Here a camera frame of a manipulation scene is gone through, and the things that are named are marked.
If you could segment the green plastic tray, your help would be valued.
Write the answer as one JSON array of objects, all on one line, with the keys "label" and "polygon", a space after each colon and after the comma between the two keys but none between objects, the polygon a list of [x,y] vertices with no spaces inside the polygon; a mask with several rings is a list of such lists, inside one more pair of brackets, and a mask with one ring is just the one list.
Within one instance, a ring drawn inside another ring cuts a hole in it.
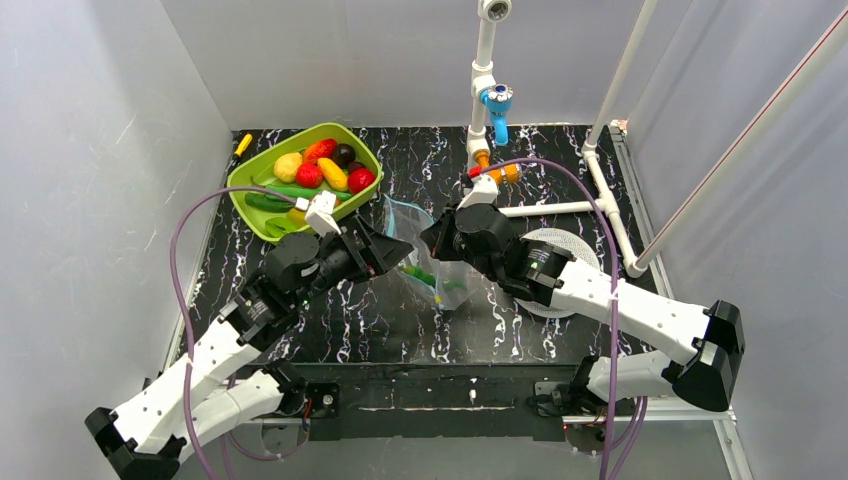
[{"label": "green plastic tray", "polygon": [[[325,138],[332,138],[337,143],[351,145],[357,154],[356,161],[362,167],[374,173],[376,181],[364,191],[353,195],[349,191],[333,190],[326,181],[322,183],[319,189],[307,189],[298,186],[295,182],[283,183],[273,175],[273,164],[281,155],[291,152],[302,154],[308,146]],[[332,216],[336,223],[340,225],[344,217],[365,205],[377,193],[382,178],[382,166],[368,147],[344,126],[328,122],[297,133],[247,160],[229,175],[226,185],[229,187],[265,187],[277,193],[276,195],[269,195],[253,191],[239,191],[230,194],[237,212],[249,228],[262,240],[276,244],[286,234],[299,231],[309,232],[311,230],[308,225],[295,229],[286,218],[287,212],[282,212],[278,207],[270,205],[272,202],[281,204],[283,202],[279,198],[281,195],[294,199],[312,199],[321,190],[333,193],[338,199],[338,205],[335,206]]]}]

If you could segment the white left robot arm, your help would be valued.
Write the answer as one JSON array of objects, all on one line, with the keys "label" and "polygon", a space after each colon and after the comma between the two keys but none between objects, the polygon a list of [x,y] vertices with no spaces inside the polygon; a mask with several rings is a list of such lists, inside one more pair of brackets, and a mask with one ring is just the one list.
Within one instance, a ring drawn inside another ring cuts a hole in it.
[{"label": "white left robot arm", "polygon": [[185,355],[132,399],[87,416],[86,427],[118,477],[171,479],[200,446],[239,424],[298,412],[307,381],[285,361],[228,390],[219,387],[290,331],[311,300],[342,281],[383,275],[413,249],[357,214],[323,236],[283,236]]}]

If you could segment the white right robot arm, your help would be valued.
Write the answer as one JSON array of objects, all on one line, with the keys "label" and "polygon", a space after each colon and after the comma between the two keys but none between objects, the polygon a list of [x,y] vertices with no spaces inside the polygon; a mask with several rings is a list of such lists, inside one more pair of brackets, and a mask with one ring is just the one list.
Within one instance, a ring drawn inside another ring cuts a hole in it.
[{"label": "white right robot arm", "polygon": [[572,395],[599,403],[675,395],[706,411],[730,408],[746,351],[736,305],[684,303],[617,280],[566,248],[518,234],[490,204],[448,208],[420,238],[433,258],[464,262],[518,300],[606,323],[653,346],[623,359],[585,358]]}]

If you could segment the green toy beans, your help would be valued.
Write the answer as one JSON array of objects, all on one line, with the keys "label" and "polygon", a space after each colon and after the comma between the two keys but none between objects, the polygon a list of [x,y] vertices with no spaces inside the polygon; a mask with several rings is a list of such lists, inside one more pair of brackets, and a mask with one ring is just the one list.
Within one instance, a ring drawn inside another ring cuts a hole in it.
[{"label": "green toy beans", "polygon": [[451,269],[440,269],[431,272],[419,266],[405,265],[400,270],[426,286],[433,288],[441,294],[466,293],[467,286],[458,272]]}]

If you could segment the clear zip top bag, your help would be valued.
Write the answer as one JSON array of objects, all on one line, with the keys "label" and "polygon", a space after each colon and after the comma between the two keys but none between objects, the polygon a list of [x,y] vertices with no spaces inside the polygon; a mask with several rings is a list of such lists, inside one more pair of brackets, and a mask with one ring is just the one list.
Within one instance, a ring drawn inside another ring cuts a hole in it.
[{"label": "clear zip top bag", "polygon": [[[483,293],[482,277],[469,265],[459,261],[440,261],[432,258],[419,234],[434,222],[432,214],[417,204],[386,196],[383,204],[384,233],[392,238],[410,243],[412,252],[404,258],[397,269],[400,278],[415,293],[437,310],[454,311]],[[401,266],[419,266],[431,272],[451,269],[458,272],[467,286],[466,293],[441,294],[417,279],[404,274]]]}]

